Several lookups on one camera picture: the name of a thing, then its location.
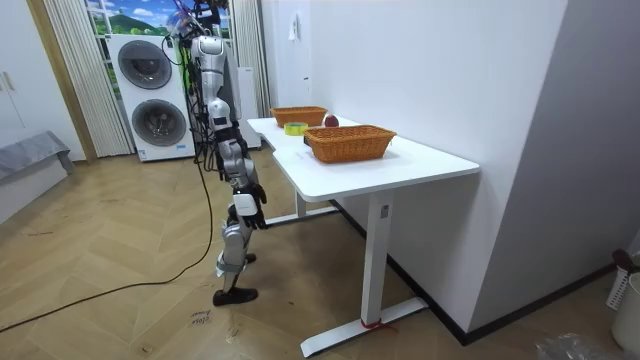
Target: plastic bag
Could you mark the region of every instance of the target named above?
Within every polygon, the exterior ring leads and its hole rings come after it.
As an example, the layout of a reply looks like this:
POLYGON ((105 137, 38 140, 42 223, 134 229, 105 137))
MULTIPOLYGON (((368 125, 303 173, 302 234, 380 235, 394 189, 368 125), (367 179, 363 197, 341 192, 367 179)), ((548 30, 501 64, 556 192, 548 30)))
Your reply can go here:
POLYGON ((620 356, 607 353, 595 342, 576 334, 545 339, 536 348, 538 360, 640 360, 629 352, 621 352, 620 356))

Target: white table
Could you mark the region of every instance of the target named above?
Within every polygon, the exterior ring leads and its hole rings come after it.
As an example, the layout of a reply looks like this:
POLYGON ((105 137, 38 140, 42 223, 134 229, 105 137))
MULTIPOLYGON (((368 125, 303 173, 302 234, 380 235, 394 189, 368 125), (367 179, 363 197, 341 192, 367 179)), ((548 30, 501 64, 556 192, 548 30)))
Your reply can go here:
MULTIPOLYGON (((338 117, 340 126, 360 125, 338 117)), ((389 228, 395 188, 476 173, 478 164, 396 136, 382 159, 324 164, 313 156, 301 136, 288 136, 274 118, 252 119, 249 125, 275 150, 273 157, 296 190, 296 214, 268 220, 269 224, 335 211, 334 207, 305 210, 304 201, 318 202, 369 194, 367 244, 361 319, 305 340, 305 357, 344 342, 371 329, 381 320, 389 323, 427 307, 418 297, 381 309, 389 228)))

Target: baseboard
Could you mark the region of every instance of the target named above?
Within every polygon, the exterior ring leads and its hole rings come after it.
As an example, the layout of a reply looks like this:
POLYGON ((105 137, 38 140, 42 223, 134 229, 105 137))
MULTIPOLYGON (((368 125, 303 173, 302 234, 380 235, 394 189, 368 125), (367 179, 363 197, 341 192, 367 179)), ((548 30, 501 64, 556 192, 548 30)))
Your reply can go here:
MULTIPOLYGON (((367 237, 367 231, 358 224, 358 222, 340 205, 337 201, 330 201, 333 206, 338 208, 342 216, 355 228, 355 230, 364 238, 367 237)), ((551 294, 544 296, 522 308, 509 313, 499 319, 496 319, 484 326, 481 326, 473 331, 464 331, 449 314, 444 311, 438 303, 433 300, 431 296, 415 281, 409 273, 407 273, 398 262, 396 262, 391 255, 387 254, 387 264, 395 271, 400 278, 409 286, 409 288, 419 297, 421 297, 428 305, 431 312, 442 322, 442 324, 451 332, 451 334, 460 342, 462 346, 467 346, 472 342, 479 340, 515 321, 521 319, 536 310, 539 310, 552 302, 580 289, 581 287, 591 283, 592 281, 612 272, 615 270, 615 265, 610 264, 601 269, 594 271, 587 276, 578 279, 571 284, 560 288, 551 294)))

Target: door frame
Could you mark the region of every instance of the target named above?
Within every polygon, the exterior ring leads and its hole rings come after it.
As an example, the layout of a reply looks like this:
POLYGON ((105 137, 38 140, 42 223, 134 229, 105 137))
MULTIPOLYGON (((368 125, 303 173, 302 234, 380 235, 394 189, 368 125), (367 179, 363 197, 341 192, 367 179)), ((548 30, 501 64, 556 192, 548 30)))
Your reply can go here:
POLYGON ((82 108, 80 107, 80 101, 78 100, 76 90, 73 88, 69 70, 67 69, 64 58, 62 57, 60 44, 58 44, 58 39, 56 39, 53 25, 51 24, 49 14, 47 13, 47 8, 45 7, 43 0, 26 1, 29 6, 29 10, 31 11, 31 16, 38 28, 38 34, 40 35, 44 50, 47 53, 49 62, 51 63, 51 68, 53 69, 56 81, 58 82, 58 87, 62 93, 62 98, 67 105, 67 110, 71 116, 73 127, 80 139, 80 145, 82 145, 82 150, 84 150, 87 163, 91 164, 98 159, 98 155, 96 153, 93 140, 91 139, 91 134, 89 133, 89 127, 87 126, 87 122, 82 114, 82 108))

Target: humanoid robot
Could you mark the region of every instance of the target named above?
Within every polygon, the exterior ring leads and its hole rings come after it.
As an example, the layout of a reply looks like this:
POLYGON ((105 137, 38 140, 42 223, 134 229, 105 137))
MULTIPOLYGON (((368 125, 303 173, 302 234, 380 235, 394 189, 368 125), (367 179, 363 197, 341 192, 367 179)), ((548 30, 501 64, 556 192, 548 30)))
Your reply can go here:
POLYGON ((267 197, 238 128, 241 114, 236 61, 223 39, 211 36, 180 0, 174 2, 178 11, 169 18, 167 28, 181 50, 188 52, 183 56, 188 62, 183 65, 188 70, 191 89, 185 90, 190 90, 196 99, 190 111, 204 129, 201 139, 195 139, 200 147, 196 156, 215 156, 220 178, 232 188, 233 203, 222 228, 225 245, 216 269, 218 276, 224 276, 224 285, 214 294, 213 304, 245 303, 257 298, 258 291, 236 287, 236 282, 244 267, 256 260, 255 255, 247 254, 247 249, 252 231, 267 228, 260 205, 266 204, 267 197))

